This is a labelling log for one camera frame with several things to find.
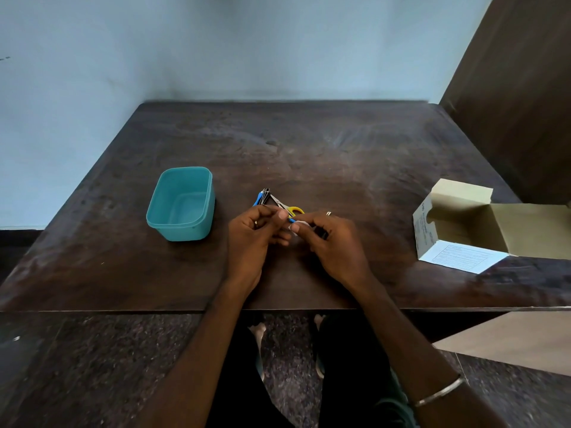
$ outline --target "dark wooden tabletop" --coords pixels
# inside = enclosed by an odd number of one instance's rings
[[[161,172],[206,166],[202,241],[170,243],[145,215]],[[571,262],[505,259],[481,275],[418,261],[412,213],[441,177],[518,198],[439,106],[422,102],[141,105],[0,287],[10,311],[201,311],[225,273],[227,223],[262,188],[353,219],[399,307],[571,308]],[[252,309],[354,307],[299,239],[272,246]]]

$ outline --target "silver bangle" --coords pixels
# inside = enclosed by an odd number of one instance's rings
[[[450,392],[452,392],[455,388],[460,386],[462,383],[464,383],[464,379],[462,378],[462,375],[459,375],[456,380],[454,380],[451,384],[446,386],[444,389],[441,389],[438,392],[436,392],[430,396],[427,396],[426,398],[421,399],[419,402],[415,403],[415,407],[422,407],[423,405],[426,405],[426,404],[434,401],[435,399],[438,399],[442,396],[448,395]]]

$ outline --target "black pants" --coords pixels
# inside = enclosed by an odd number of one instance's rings
[[[412,411],[386,353],[362,313],[326,316],[317,338],[325,368],[320,428],[413,426]],[[272,403],[255,366],[255,338],[239,324],[228,348],[208,427],[291,427]]]

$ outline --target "speckled granite floor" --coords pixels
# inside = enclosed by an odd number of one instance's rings
[[[0,426],[126,426],[200,316],[0,314]],[[321,382],[307,314],[266,314],[266,386],[296,426],[317,426]],[[446,357],[513,427],[571,426],[571,377]]]

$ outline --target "hand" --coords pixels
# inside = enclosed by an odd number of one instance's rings
[[[341,282],[353,295],[359,286],[370,282],[372,277],[369,262],[353,221],[324,213],[296,215],[296,221],[322,227],[329,233],[322,239],[309,225],[291,224],[290,230],[310,244],[323,268]]]
[[[287,218],[286,210],[257,205],[228,224],[228,282],[243,292],[244,299],[260,282],[268,244],[289,244]]]

